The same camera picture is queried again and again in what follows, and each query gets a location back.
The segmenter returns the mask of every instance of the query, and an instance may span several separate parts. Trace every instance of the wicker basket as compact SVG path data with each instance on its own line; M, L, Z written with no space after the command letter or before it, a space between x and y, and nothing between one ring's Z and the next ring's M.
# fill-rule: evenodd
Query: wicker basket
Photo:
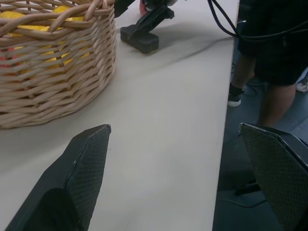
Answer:
M58 6L71 9L52 13ZM113 7L109 0L0 0L0 13L25 14L0 18L0 128L66 116L104 89L115 70Z

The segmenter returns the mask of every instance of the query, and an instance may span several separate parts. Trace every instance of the black shoe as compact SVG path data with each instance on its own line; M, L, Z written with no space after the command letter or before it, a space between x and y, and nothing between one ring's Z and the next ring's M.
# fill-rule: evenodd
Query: black shoe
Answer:
M241 95L243 94L241 88L236 88L230 83L228 105L231 107L237 107L241 104Z
M231 107L237 107L241 104L241 95L232 96L229 94L228 105Z

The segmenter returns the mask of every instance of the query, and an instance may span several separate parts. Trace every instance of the lemon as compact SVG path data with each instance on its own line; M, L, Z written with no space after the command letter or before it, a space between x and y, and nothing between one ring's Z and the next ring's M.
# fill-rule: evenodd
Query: lemon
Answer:
M90 54L90 53L85 53L84 55L81 56L81 58L85 58L85 57L87 57L89 54ZM72 60L73 60L73 59L69 59L69 60L64 61L64 65L68 64L68 63L69 63L70 61L72 61Z
M53 13L63 13L64 11L67 11L70 9L68 6L58 6L55 8L52 12ZM72 18L67 18L66 21L82 21L83 17L72 17Z
M14 12L14 11L5 11L0 13L0 18L20 18L24 16L23 13L19 13L19 12ZM43 28L45 28L45 26L26 26L26 25L20 25L18 26L18 28L22 28L22 29L28 29L28 30L42 30ZM9 33L9 35L12 36L22 36L21 34L15 34L15 33Z
M44 26L43 28L40 29L40 31L48 31L49 26Z

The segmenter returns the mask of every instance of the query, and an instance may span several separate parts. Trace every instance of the basket rim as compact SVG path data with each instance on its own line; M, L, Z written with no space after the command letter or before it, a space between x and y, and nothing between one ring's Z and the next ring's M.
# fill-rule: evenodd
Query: basket rim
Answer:
M18 32L25 34L31 30L21 29L21 25L36 25L36 26L50 26L48 31L32 31L33 35L49 36L49 33L56 32L60 27L64 28L87 28L89 27L89 20L93 16L100 16L110 13L113 9L112 4L115 0L94 0L92 3L81 4L73 6L63 13L31 13L16 19L0 18L0 39L11 32ZM69 17L83 16L83 21L66 22Z

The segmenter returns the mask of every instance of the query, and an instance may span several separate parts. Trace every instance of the table surface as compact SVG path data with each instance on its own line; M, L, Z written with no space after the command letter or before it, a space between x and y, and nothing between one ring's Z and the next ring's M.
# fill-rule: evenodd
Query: table surface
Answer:
M219 3L235 22L238 0ZM138 4L117 28L137 21ZM205 0L179 0L172 9L175 18L154 30L157 53L118 42L114 79L88 106L0 131L0 230L71 138L100 124L112 133L89 231L212 230L233 39Z

